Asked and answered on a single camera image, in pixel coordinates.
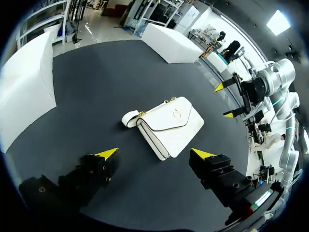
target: handbag flap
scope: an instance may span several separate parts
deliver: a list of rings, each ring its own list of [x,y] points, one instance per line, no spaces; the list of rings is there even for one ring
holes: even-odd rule
[[[153,131],[183,127],[188,123],[192,104],[184,97],[176,98],[138,119]]]

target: handbag strap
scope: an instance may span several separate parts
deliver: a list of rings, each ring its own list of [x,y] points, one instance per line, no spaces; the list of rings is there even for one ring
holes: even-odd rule
[[[140,115],[140,113],[137,110],[130,111],[122,117],[121,121],[126,127],[135,127],[138,115]]]
[[[130,111],[128,113],[126,113],[121,121],[122,123],[128,127],[128,128],[132,128],[132,127],[135,127],[136,126],[136,123],[137,123],[137,120],[139,119],[140,116],[143,116],[144,114],[147,114],[147,113],[150,113],[151,111],[159,108],[160,106],[162,105],[165,105],[166,103],[168,103],[169,101],[164,101],[162,104],[156,106],[155,108],[151,109],[151,110],[148,110],[147,112],[146,111],[137,111],[137,110],[134,110],[134,111]]]

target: white foam block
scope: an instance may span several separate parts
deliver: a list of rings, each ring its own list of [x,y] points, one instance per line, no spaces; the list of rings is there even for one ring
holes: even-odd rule
[[[203,51],[178,31],[148,24],[141,40],[167,63],[193,63]]]
[[[215,53],[211,52],[206,59],[218,70],[218,72],[222,73],[226,68],[227,64]]]
[[[53,48],[44,33],[19,49],[0,76],[0,145],[6,152],[36,119],[56,107]]]

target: shelf rack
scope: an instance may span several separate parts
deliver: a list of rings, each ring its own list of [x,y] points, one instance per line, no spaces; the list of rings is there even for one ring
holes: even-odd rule
[[[48,19],[45,19],[41,22],[38,22],[36,25],[34,25],[33,27],[27,29],[26,31],[21,31],[19,30],[19,33],[17,34],[17,48],[20,49],[23,45],[25,45],[25,43],[23,43],[23,41],[26,41],[27,40],[27,35],[29,35],[31,32],[37,30],[38,28],[41,28],[43,27],[44,25],[47,25],[51,22],[54,22],[54,21],[57,21],[57,20],[60,20],[60,19],[63,19],[63,23],[62,23],[62,36],[60,37],[57,37],[56,39],[53,40],[53,43],[56,43],[56,42],[59,42],[62,40],[62,43],[64,44],[65,43],[65,29],[66,29],[66,22],[67,22],[67,18],[68,18],[68,11],[69,11],[69,8],[70,8],[70,2],[71,0],[61,0],[61,1],[58,1],[58,2],[55,2],[55,3],[52,3],[52,4],[49,4],[39,10],[37,10],[36,12],[32,13],[31,15],[29,15],[27,18],[26,18],[26,22],[27,20],[29,20],[30,18],[32,18],[33,16],[51,8],[51,7],[54,7],[54,6],[57,6],[57,5],[60,5],[60,4],[65,4],[66,3],[66,7],[65,7],[65,10],[61,13],[61,14],[57,14],[57,15],[54,15],[54,16],[51,16],[49,17]]]
[[[168,24],[170,23],[170,21],[172,20],[172,18],[174,17],[175,14],[178,13],[179,8],[181,7],[181,5],[184,3],[184,0],[180,0],[177,4],[169,1],[169,0],[162,0],[164,2],[166,2],[167,4],[169,4],[170,6],[173,6],[175,8],[175,10],[173,11],[173,13],[171,14],[171,16],[169,17],[168,21],[166,23],[163,22],[159,22],[159,21],[155,21],[155,20],[151,20],[145,17],[146,12],[148,11],[150,5],[153,3],[154,0],[150,0],[150,2],[148,3],[148,5],[146,6],[146,8],[144,9],[140,19],[137,21],[136,25],[135,25],[135,30],[134,30],[134,34],[137,32],[139,25],[141,24],[142,21],[149,21],[149,22],[153,22],[153,23],[157,23],[157,24],[161,24],[164,27],[167,27]],[[157,7],[157,5],[159,4],[159,0],[156,1],[156,3],[153,6],[152,12],[150,13],[149,17],[151,16],[151,14],[154,12],[155,8]]]

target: gold buckle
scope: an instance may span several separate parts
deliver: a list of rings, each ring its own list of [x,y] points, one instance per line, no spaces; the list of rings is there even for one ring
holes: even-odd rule
[[[146,114],[146,111],[140,111],[138,117],[141,117],[141,116],[143,116],[143,115],[145,115],[145,114]]]
[[[164,101],[164,103],[168,103],[168,102],[171,102],[173,100],[175,100],[177,97],[172,97],[169,101]]]

